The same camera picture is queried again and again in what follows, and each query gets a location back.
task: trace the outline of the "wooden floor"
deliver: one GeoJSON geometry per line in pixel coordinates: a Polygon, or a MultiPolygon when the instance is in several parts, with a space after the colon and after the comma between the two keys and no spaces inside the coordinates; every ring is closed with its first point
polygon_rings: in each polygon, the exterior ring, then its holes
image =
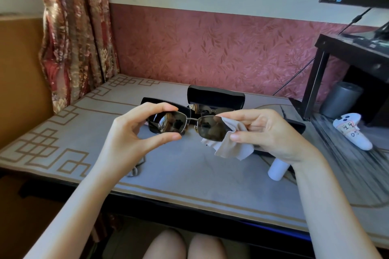
{"type": "Polygon", "coordinates": [[[23,258],[62,207],[62,203],[18,196],[25,178],[0,178],[0,258],[23,258]]]}

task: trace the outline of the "cable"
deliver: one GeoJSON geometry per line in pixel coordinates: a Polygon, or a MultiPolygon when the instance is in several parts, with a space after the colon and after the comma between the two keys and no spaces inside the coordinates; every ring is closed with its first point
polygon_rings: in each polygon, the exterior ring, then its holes
{"type": "MultiPolygon", "coordinates": [[[[356,16],[355,18],[353,18],[353,20],[351,21],[351,23],[349,23],[347,26],[345,26],[339,33],[338,35],[342,34],[348,27],[350,27],[352,24],[355,24],[356,22],[360,21],[362,19],[362,17],[367,14],[372,8],[368,8],[367,10],[365,10],[362,14],[356,16]]],[[[309,64],[315,59],[316,56],[314,56],[308,63],[305,64],[305,66],[299,70],[296,74],[293,75],[292,78],[290,78],[284,85],[282,85],[275,93],[273,93],[273,95],[275,95],[276,93],[278,93],[281,89],[283,89],[286,85],[289,84],[290,81],[292,81],[297,75],[299,75],[302,71],[305,70],[305,68],[307,66],[309,66],[309,64]]]]}

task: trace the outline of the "hand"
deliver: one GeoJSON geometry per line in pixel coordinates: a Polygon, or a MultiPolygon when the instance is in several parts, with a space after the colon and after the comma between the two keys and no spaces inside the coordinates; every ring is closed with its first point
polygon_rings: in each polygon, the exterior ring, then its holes
{"type": "Polygon", "coordinates": [[[177,111],[168,103],[146,102],[128,113],[117,117],[109,130],[103,149],[90,174],[108,181],[111,188],[129,173],[149,151],[173,140],[181,139],[175,132],[157,134],[148,139],[139,139],[137,134],[145,120],[163,111],[177,111]]]}
{"type": "Polygon", "coordinates": [[[218,116],[245,124],[248,132],[235,132],[231,134],[231,140],[260,145],[276,158],[291,165],[321,155],[317,148],[275,110],[235,110],[218,114],[218,116]]]}

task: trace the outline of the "monitor stand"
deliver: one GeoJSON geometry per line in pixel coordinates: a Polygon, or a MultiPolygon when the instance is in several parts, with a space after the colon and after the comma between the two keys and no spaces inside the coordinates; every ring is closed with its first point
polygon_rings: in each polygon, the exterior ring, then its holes
{"type": "Polygon", "coordinates": [[[353,43],[389,56],[389,22],[379,29],[365,33],[341,34],[353,43]]]}

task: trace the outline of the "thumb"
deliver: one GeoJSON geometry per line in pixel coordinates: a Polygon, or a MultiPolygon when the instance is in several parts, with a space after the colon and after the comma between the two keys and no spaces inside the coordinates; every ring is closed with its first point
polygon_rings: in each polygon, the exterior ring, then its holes
{"type": "Polygon", "coordinates": [[[167,144],[168,142],[181,139],[181,135],[176,132],[165,132],[148,139],[143,139],[142,142],[144,144],[144,148],[146,153],[152,151],[153,149],[158,148],[163,144],[167,144]]]}
{"type": "Polygon", "coordinates": [[[266,132],[237,131],[230,135],[230,139],[239,143],[266,145],[269,135],[266,132]]]}

